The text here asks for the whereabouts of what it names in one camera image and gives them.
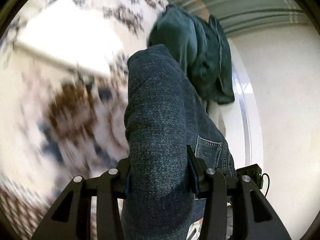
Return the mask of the dark blue denim jeans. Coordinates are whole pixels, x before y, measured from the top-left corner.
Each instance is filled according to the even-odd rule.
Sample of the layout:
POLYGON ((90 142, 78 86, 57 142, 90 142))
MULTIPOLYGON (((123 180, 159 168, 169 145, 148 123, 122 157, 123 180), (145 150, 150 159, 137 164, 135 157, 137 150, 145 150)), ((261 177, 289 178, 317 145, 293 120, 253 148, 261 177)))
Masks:
POLYGON ((235 177, 225 137, 207 115, 180 65, 162 45, 128 60, 124 115, 130 148, 129 194, 122 211, 125 239, 186 239, 204 215, 187 184, 187 147, 211 168, 235 177))

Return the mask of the white headboard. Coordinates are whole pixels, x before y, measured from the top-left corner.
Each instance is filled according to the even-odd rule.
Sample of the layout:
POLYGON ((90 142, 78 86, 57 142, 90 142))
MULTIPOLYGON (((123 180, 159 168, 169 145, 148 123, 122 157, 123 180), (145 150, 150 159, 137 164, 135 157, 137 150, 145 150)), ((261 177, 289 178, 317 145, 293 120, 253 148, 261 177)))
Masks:
POLYGON ((235 168, 253 164, 264 168, 263 136, 257 102, 240 53, 232 39, 228 42, 235 101, 227 105, 211 103, 209 116, 225 136, 235 168))

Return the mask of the dark teal plush blanket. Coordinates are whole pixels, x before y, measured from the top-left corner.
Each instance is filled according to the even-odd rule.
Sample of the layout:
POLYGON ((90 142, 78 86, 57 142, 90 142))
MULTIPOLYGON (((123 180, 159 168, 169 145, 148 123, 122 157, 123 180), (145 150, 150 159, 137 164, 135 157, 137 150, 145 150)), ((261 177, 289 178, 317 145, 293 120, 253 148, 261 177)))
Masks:
POLYGON ((148 38, 148 46, 158 44, 166 46, 202 100, 219 105, 234 102, 231 50, 216 17, 210 15, 205 21, 167 5, 148 38))

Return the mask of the floral bed with checked border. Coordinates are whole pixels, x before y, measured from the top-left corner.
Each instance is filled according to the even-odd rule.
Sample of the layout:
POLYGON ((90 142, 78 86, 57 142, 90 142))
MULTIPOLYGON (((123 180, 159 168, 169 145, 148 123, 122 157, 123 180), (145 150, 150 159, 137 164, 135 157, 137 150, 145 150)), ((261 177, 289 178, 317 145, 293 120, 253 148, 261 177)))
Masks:
POLYGON ((1 38, 1 211, 20 239, 127 157, 127 60, 167 0, 28 0, 1 38))

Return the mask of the right green curtain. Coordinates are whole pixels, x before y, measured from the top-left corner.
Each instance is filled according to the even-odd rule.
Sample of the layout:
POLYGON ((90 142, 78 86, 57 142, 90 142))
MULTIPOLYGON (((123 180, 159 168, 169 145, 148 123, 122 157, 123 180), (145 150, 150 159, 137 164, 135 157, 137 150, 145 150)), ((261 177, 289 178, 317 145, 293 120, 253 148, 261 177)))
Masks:
POLYGON ((294 0, 169 0, 204 20, 215 16, 227 35, 310 20, 294 0))

